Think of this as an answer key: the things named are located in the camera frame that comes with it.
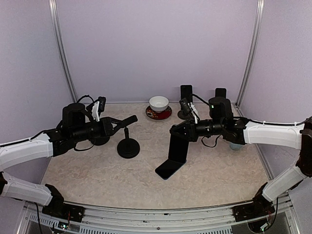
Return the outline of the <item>small round-base phone stand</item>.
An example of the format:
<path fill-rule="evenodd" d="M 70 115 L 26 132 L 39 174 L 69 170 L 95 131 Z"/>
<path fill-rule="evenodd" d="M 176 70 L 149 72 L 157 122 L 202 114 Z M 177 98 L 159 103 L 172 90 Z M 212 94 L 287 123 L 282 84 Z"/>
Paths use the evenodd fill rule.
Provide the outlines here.
<path fill-rule="evenodd" d="M 182 120 L 188 120 L 191 118 L 190 114 L 186 114 L 182 110 L 178 111 L 177 116 Z"/>

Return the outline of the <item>black phone white edge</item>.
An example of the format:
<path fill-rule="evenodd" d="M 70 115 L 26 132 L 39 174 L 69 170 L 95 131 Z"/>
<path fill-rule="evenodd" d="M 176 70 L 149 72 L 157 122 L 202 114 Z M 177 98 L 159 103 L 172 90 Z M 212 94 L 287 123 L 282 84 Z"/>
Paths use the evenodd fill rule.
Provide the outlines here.
<path fill-rule="evenodd" d="M 180 137 L 171 135 L 168 159 L 178 163 L 185 163 L 188 153 L 189 142 Z"/>

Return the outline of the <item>tall black phone stand front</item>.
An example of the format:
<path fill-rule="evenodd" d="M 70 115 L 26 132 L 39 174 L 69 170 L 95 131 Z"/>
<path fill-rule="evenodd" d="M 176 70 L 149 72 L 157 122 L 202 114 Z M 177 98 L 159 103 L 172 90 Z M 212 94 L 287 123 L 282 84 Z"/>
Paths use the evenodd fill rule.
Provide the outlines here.
<path fill-rule="evenodd" d="M 135 139 L 129 137 L 129 129 L 127 127 L 137 121 L 137 116 L 132 115 L 120 123 L 120 127 L 124 129 L 125 138 L 118 143 L 117 152 L 122 158 L 131 159 L 136 157 L 140 152 L 139 143 Z"/>

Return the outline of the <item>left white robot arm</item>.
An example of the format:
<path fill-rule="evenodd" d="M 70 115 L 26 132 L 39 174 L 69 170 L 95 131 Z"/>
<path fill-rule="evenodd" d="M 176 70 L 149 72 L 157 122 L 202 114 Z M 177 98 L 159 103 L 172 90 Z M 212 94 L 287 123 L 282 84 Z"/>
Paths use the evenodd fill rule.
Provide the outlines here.
<path fill-rule="evenodd" d="M 0 147 L 0 195 L 48 206 L 55 215 L 68 213 L 63 196 L 52 185 L 40 185 L 15 178 L 5 172 L 7 168 L 38 158 L 65 154 L 79 142 L 113 136 L 119 129 L 137 121 L 135 115 L 124 120 L 95 117 L 82 103 L 72 103 L 63 108 L 61 124 L 43 130 L 20 141 L 5 143 Z"/>

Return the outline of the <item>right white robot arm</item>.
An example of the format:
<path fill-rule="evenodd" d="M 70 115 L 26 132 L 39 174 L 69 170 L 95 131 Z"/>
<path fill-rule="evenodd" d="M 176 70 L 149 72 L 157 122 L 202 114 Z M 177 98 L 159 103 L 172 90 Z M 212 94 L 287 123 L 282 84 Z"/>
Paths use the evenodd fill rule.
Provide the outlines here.
<path fill-rule="evenodd" d="M 196 142 L 199 137 L 221 135 L 234 144 L 267 144 L 299 150 L 298 161 L 269 181 L 260 191 L 260 197 L 252 202 L 249 211 L 260 216 L 279 195 L 312 176 L 312 119 L 301 123 L 260 122 L 245 117 L 234 117 L 231 102 L 225 97 L 213 97 L 208 101 L 210 119 L 199 117 L 186 120 L 170 129 L 172 136 L 186 142 Z"/>

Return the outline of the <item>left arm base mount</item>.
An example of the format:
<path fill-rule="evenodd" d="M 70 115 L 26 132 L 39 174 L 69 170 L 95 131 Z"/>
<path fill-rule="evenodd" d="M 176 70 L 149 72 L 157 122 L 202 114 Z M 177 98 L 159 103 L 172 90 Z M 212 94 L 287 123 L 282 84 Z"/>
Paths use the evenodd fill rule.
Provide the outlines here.
<path fill-rule="evenodd" d="M 42 213 L 67 221 L 81 222 L 85 208 L 68 203 L 49 204 L 42 208 Z"/>

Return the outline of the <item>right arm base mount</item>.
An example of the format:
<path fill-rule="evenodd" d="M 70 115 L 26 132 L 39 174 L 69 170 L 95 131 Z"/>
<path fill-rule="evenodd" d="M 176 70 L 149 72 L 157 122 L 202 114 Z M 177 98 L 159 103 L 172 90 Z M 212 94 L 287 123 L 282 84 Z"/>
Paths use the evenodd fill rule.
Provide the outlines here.
<path fill-rule="evenodd" d="M 267 200 L 256 200 L 252 203 L 234 206 L 232 210 L 236 222 L 262 217 L 275 212 L 273 203 Z"/>

